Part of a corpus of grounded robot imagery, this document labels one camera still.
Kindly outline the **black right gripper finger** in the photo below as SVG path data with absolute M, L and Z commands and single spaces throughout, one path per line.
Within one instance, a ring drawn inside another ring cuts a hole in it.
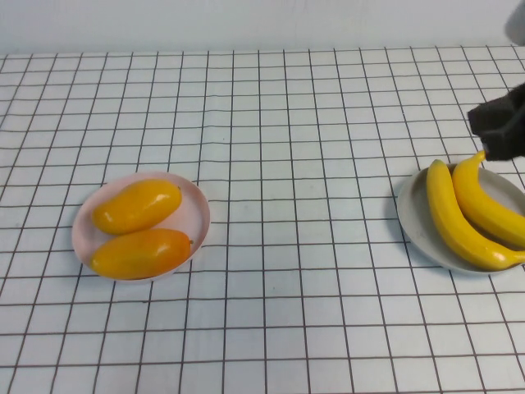
M 524 155 L 524 118 L 489 117 L 485 132 L 488 161 L 509 161 Z
M 504 138 L 524 132 L 524 84 L 468 111 L 471 132 L 480 138 Z

